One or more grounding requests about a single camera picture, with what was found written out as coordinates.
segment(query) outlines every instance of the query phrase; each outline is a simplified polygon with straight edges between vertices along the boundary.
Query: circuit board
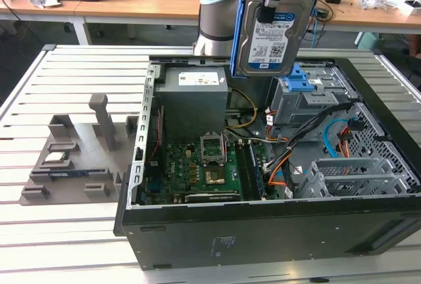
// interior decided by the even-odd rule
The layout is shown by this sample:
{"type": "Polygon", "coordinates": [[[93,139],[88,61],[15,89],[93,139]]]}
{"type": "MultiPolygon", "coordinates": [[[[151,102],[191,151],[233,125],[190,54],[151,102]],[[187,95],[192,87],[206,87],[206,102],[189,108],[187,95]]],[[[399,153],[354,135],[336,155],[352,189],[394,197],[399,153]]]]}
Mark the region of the circuit board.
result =
{"type": "Polygon", "coordinates": [[[150,178],[147,193],[152,196],[151,204],[181,202],[182,196],[194,193],[235,193],[241,196],[234,144],[227,143],[224,166],[203,166],[200,143],[169,144],[164,177],[150,178]]]}

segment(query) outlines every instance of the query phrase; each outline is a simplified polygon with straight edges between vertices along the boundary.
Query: paper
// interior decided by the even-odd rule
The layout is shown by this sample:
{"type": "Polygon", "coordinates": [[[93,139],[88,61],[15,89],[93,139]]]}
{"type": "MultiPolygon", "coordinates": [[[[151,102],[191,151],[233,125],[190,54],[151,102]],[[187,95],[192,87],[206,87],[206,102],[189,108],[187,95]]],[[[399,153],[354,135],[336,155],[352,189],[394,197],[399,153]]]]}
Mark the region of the paper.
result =
{"type": "Polygon", "coordinates": [[[40,9],[44,9],[44,7],[54,7],[61,5],[61,2],[58,0],[29,0],[29,2],[40,9]]]}

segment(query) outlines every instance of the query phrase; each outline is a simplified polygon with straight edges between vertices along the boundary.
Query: cardboard box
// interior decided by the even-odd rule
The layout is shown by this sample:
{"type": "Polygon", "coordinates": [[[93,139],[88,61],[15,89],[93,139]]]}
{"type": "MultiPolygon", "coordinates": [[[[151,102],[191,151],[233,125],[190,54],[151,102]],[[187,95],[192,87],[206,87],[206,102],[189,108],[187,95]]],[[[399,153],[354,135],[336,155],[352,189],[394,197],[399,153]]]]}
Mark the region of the cardboard box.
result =
{"type": "Polygon", "coordinates": [[[417,0],[405,0],[398,8],[404,16],[421,15],[421,3],[417,0]]]}

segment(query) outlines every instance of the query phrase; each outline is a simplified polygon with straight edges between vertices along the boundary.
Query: orange cable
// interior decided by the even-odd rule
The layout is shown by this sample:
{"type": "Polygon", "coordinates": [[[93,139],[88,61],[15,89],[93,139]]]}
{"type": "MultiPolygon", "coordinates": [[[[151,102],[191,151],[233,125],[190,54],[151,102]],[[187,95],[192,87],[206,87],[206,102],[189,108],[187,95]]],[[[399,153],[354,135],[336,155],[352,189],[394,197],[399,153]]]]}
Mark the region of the orange cable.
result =
{"type": "Polygon", "coordinates": [[[284,162],[289,158],[289,156],[291,156],[292,153],[289,153],[284,159],[281,160],[281,162],[276,166],[275,170],[272,172],[272,174],[270,175],[269,178],[269,185],[282,185],[284,187],[287,186],[287,184],[285,182],[273,182],[276,172],[279,170],[279,168],[281,168],[282,164],[284,164],[284,162]]]}

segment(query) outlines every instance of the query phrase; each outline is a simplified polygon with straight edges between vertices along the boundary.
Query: cable on desk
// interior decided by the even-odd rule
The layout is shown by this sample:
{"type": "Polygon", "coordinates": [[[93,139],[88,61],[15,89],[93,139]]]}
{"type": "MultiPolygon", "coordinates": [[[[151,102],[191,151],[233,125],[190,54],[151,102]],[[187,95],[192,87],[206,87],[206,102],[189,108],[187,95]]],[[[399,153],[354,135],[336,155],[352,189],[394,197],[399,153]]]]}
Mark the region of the cable on desk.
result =
{"type": "Polygon", "coordinates": [[[14,13],[14,11],[6,4],[6,1],[5,0],[1,0],[1,1],[5,4],[6,8],[8,8],[8,10],[16,17],[16,19],[18,19],[20,23],[22,23],[25,26],[25,28],[34,36],[34,38],[36,38],[38,42],[44,45],[42,40],[40,40],[40,38],[35,33],[33,33],[31,29],[29,29],[29,26],[27,26],[26,23],[23,22],[22,19],[19,18],[19,16],[16,13],[14,13]]]}

